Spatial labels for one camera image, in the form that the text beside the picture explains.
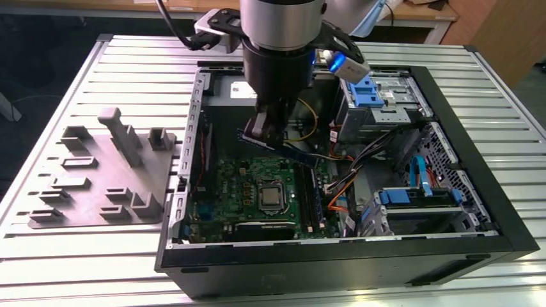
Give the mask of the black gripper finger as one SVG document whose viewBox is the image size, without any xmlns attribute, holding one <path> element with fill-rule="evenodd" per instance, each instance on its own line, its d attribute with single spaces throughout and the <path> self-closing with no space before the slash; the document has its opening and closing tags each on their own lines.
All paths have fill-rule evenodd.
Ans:
<svg viewBox="0 0 546 307">
<path fill-rule="evenodd" d="M 288 119 L 294 111 L 294 104 L 276 104 L 268 106 L 267 121 L 268 133 L 266 143 L 268 145 L 280 146 L 284 139 L 284 130 L 288 124 Z"/>
<path fill-rule="evenodd" d="M 247 135 L 252 138 L 270 138 L 272 128 L 272 116 L 268 107 L 264 107 L 250 119 Z"/>
</svg>

